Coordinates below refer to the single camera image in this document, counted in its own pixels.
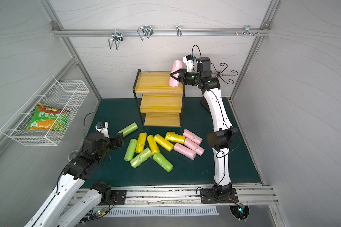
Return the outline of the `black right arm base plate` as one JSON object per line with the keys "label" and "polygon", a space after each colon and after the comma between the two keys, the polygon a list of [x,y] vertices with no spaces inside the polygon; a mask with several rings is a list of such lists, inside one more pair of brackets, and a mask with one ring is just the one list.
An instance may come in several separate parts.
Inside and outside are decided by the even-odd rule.
{"label": "black right arm base plate", "polygon": [[236,189],[230,184],[225,186],[213,185],[212,188],[199,188],[199,196],[201,203],[238,203],[238,195]]}

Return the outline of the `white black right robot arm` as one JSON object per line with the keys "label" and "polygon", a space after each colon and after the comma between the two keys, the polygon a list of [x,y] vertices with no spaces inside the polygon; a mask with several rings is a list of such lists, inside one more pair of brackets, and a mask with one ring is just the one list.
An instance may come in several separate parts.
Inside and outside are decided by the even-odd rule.
{"label": "white black right robot arm", "polygon": [[233,140],[238,137],[227,116],[221,97],[221,86],[216,76],[212,75],[211,60],[208,57],[196,58],[192,55],[183,57],[185,69],[178,69],[170,77],[184,85],[201,89],[211,113],[214,132],[207,136],[209,146],[213,150],[215,175],[212,192],[216,200],[235,196],[229,176],[228,155]]}

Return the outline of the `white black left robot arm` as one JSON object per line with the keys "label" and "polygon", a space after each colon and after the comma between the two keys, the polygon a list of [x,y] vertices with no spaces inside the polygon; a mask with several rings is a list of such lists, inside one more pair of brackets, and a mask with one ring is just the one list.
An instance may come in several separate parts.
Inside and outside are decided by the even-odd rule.
{"label": "white black left robot arm", "polygon": [[106,204],[112,208],[117,202],[115,193],[111,191],[109,184],[97,181],[80,201],[67,212],[64,211],[71,198],[99,167],[108,152],[123,145],[123,133],[109,138],[102,132],[94,132],[86,137],[83,149],[62,170],[56,187],[26,226],[74,227],[96,205]]}

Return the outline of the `pink trash bag roll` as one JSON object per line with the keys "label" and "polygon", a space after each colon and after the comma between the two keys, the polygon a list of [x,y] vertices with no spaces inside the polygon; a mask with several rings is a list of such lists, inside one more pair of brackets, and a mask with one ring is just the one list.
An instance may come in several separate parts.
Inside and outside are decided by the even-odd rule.
{"label": "pink trash bag roll", "polygon": [[199,156],[202,156],[205,151],[202,147],[200,147],[198,144],[196,144],[195,142],[193,142],[192,140],[188,138],[185,139],[184,145],[187,148],[196,152]]}
{"label": "pink trash bag roll", "polygon": [[[183,66],[183,62],[181,62],[180,60],[175,60],[173,67],[172,67],[172,70],[171,70],[171,73],[174,73],[174,72],[182,69],[182,66]],[[178,73],[172,74],[172,76],[170,76],[170,79],[169,79],[169,86],[170,87],[178,87],[179,86],[179,82],[177,81],[178,76],[179,76]]]}
{"label": "pink trash bag roll", "polygon": [[197,155],[197,153],[195,151],[193,151],[193,150],[191,150],[191,149],[189,149],[189,148],[187,148],[187,147],[185,147],[179,143],[176,143],[174,145],[173,149],[175,151],[177,151],[178,153],[180,153],[180,154],[186,156],[187,158],[191,159],[191,160],[194,160],[196,155]]}
{"label": "pink trash bag roll", "polygon": [[191,132],[188,129],[184,129],[183,136],[197,145],[200,145],[203,141],[201,137],[197,136],[195,133]]}

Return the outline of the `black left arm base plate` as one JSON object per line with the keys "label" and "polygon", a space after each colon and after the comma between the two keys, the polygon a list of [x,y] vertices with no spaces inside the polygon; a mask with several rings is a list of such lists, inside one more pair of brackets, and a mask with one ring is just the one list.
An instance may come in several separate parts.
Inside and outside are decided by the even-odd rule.
{"label": "black left arm base plate", "polygon": [[106,190],[101,194],[99,205],[124,205],[127,190]]}

